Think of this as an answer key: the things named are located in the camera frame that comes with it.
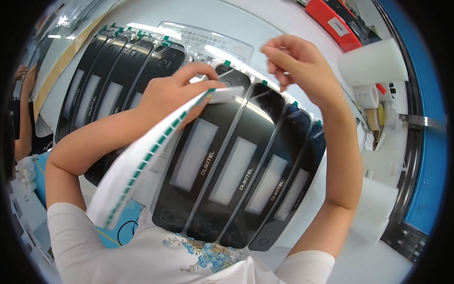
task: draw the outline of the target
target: oukitel logo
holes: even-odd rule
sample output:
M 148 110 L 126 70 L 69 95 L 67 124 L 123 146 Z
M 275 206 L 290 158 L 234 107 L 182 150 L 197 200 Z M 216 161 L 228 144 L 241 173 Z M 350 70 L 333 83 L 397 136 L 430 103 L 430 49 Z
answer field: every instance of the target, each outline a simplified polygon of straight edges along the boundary
M 207 173 L 208 166 L 210 165 L 211 159 L 213 159 L 214 153 L 215 153 L 215 151 L 210 152 L 210 153 L 208 154 L 208 158 L 207 158 L 207 160 L 205 161 L 205 164 L 203 165 L 202 171 L 200 172 L 201 175 L 205 175 L 205 174 Z
M 253 171 L 253 170 L 254 170 L 254 168 L 248 169 L 248 170 L 247 170 L 247 173 L 246 173 L 246 175 L 244 176 L 243 181 L 241 182 L 241 185 L 240 185 L 240 188 L 239 188 L 240 190 L 243 190 L 244 187 L 246 186 L 246 182 L 247 182 L 247 180 L 249 179 L 249 176 L 252 174 L 252 171 Z
M 298 197 L 298 200 L 296 201 L 295 206 L 293 206 L 294 208 L 298 207 L 298 205 L 300 204 L 301 200 L 303 200 L 303 197 L 304 197 L 304 194 L 301 194 L 300 197 Z
M 284 184 L 284 181 L 281 181 L 279 183 L 279 185 L 277 186 L 276 190 L 273 193 L 273 196 L 271 197 L 271 201 L 273 201 L 276 198 L 276 196 L 279 193 L 279 191 L 281 190 L 281 187 L 282 187 L 283 184 Z
M 88 111 L 88 116 L 91 116 L 91 111 L 93 110 L 94 102 L 96 101 L 96 98 L 97 98 L 97 97 L 98 97 L 98 96 L 95 96 L 95 97 L 93 98 L 93 100 L 91 101 L 90 110 Z
M 74 96 L 73 106 L 76 105 L 77 97 L 79 96 L 80 88 L 77 89 L 76 96 Z

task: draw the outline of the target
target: hand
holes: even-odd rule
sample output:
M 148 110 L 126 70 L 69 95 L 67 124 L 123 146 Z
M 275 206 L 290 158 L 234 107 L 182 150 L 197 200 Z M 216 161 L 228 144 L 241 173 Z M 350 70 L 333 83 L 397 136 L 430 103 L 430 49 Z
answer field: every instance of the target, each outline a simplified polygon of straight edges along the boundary
M 17 69 L 16 73 L 14 73 L 14 81 L 20 81 L 22 80 L 22 77 L 27 73 L 27 66 L 20 65 L 19 68 Z
M 30 95 L 31 91 L 35 87 L 36 81 L 36 66 L 35 64 L 30 70 L 28 71 L 27 75 L 25 76 L 24 83 L 22 84 L 22 94 Z
M 293 35 L 281 35 L 261 49 L 268 72 L 281 83 L 281 92 L 296 83 L 319 108 L 345 101 L 343 90 L 316 46 Z
M 210 80 L 189 83 L 189 80 L 197 74 L 207 75 Z M 150 123 L 156 123 L 156 121 L 161 121 L 190 99 L 208 89 L 225 88 L 226 86 L 223 83 L 215 81 L 217 78 L 217 73 L 210 65 L 190 63 L 175 72 L 171 77 L 152 79 L 134 111 L 140 117 L 150 121 Z M 208 103 L 208 100 L 205 99 L 200 106 L 194 108 L 188 119 L 183 122 L 183 125 L 197 117 Z

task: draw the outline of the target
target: white shirt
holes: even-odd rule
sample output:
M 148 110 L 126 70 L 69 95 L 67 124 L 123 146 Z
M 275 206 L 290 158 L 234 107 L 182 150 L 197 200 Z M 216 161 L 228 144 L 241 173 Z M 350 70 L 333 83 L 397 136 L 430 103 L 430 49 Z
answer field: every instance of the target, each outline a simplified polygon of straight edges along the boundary
M 147 223 L 147 211 L 142 210 L 128 244 L 106 249 L 82 209 L 51 205 L 47 225 L 63 282 L 324 284 L 334 265 L 328 253 L 303 251 L 287 257 L 273 273 L 245 249 L 195 241 Z

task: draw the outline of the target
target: black phone panel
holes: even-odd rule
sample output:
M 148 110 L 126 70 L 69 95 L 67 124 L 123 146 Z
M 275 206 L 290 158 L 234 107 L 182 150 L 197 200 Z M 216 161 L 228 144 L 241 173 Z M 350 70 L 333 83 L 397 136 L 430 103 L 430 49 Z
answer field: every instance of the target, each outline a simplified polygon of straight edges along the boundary
M 131 86 L 153 48 L 152 42 L 137 40 L 123 50 L 97 99 L 92 121 L 121 111 Z
M 250 250 L 267 251 L 276 242 L 306 195 L 325 153 L 326 142 L 321 125 L 315 124 L 309 133 L 301 159 L 292 173 L 293 182 L 287 184 L 275 208 L 249 245 Z
M 136 84 L 128 94 L 123 105 L 123 110 L 137 106 L 151 79 L 172 76 L 181 68 L 185 60 L 186 53 L 181 50 L 164 45 L 156 47 L 146 62 Z
M 285 100 L 262 84 L 253 88 L 189 225 L 189 237 L 216 241 L 259 170 L 257 167 L 283 114 Z
M 91 115 L 99 93 L 127 42 L 128 38 L 126 36 L 116 36 L 101 48 L 80 92 L 80 97 L 75 107 L 71 132 L 91 122 Z
M 297 107 L 286 109 L 276 138 L 239 211 L 220 240 L 223 246 L 244 248 L 274 208 L 301 155 L 311 117 Z
M 244 92 L 233 102 L 207 105 L 199 118 L 184 128 L 153 212 L 153 222 L 166 230 L 183 231 L 251 84 L 251 79 L 237 70 L 221 75 L 219 81 L 243 86 Z
M 75 105 L 79 99 L 80 90 L 82 89 L 87 74 L 89 73 L 93 62 L 98 56 L 99 51 L 109 38 L 106 33 L 96 35 L 89 43 L 87 49 L 82 55 L 82 58 L 77 65 L 76 72 L 69 83 L 68 90 L 63 100 L 60 111 L 57 131 L 55 134 L 55 142 L 58 143 L 63 137 L 69 134 L 71 129 L 71 121 L 75 114 Z

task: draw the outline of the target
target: floral print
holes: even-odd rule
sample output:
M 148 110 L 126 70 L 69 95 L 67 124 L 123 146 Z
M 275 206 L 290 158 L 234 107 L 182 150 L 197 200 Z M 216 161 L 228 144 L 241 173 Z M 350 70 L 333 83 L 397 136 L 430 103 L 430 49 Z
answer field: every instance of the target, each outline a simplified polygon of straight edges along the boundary
M 189 254 L 198 255 L 198 261 L 190 265 L 189 268 L 181 268 L 181 271 L 195 271 L 198 268 L 205 268 L 210 265 L 212 272 L 218 272 L 227 268 L 238 261 L 246 258 L 246 252 L 242 249 L 234 249 L 231 247 L 223 247 L 218 244 L 210 244 L 202 241 L 194 240 L 193 238 L 184 237 L 176 233 L 177 236 L 163 240 L 164 245 L 178 244 L 183 245 Z

